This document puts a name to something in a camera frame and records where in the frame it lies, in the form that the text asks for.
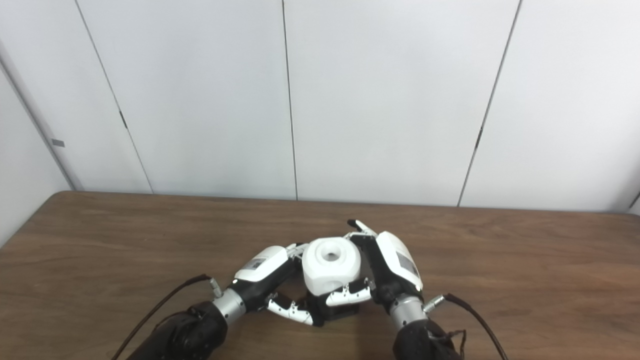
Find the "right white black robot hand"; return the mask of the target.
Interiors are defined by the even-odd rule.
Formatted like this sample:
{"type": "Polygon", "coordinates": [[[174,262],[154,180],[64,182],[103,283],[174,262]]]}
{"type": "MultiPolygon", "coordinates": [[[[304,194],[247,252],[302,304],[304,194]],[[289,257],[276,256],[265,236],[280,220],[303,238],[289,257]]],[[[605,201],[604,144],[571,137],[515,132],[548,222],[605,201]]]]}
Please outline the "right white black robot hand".
{"type": "Polygon", "coordinates": [[[348,219],[347,223],[355,231],[346,234],[345,239],[360,250],[371,275],[330,292],[326,305],[336,307],[372,300],[391,313],[402,297],[423,301],[423,281],[403,241],[389,231],[376,233],[359,219],[348,219]]]}

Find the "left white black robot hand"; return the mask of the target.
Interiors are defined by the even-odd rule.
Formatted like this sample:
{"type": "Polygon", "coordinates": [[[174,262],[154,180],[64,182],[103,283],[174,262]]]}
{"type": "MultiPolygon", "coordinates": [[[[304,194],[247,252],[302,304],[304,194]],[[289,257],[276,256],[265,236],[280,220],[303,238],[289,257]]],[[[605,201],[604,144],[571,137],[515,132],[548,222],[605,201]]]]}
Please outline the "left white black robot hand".
{"type": "Polygon", "coordinates": [[[309,246],[308,243],[268,246],[236,272],[229,289],[238,295],[238,304],[245,313],[268,310],[291,321],[313,325],[308,309],[277,291],[302,271],[302,257],[309,246]]]}

